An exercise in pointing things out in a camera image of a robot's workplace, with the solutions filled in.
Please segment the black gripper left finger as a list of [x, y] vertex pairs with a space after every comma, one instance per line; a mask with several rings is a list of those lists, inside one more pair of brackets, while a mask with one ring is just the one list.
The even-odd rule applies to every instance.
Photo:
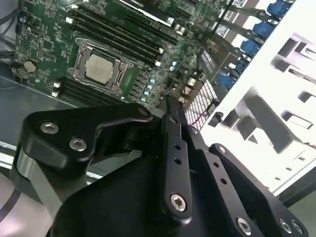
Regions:
[[157, 112], [131, 104], [36, 112], [22, 125], [14, 167], [54, 217], [84, 187], [87, 168], [136, 154], [156, 158], [156, 208], [189, 220], [193, 205], [182, 104], [166, 96]]

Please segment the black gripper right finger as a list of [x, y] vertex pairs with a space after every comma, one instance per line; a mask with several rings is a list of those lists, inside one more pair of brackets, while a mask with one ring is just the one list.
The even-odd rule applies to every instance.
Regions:
[[225, 146], [207, 147], [188, 125], [181, 102], [172, 114], [188, 144], [189, 164], [198, 178], [202, 212], [214, 237], [307, 237], [303, 223]]

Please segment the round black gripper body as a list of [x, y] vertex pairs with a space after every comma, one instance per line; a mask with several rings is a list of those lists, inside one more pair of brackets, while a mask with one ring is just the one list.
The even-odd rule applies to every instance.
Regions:
[[160, 202], [159, 160], [140, 158], [73, 194], [53, 237], [232, 237], [235, 225], [202, 153], [189, 155], [193, 216], [176, 223]]

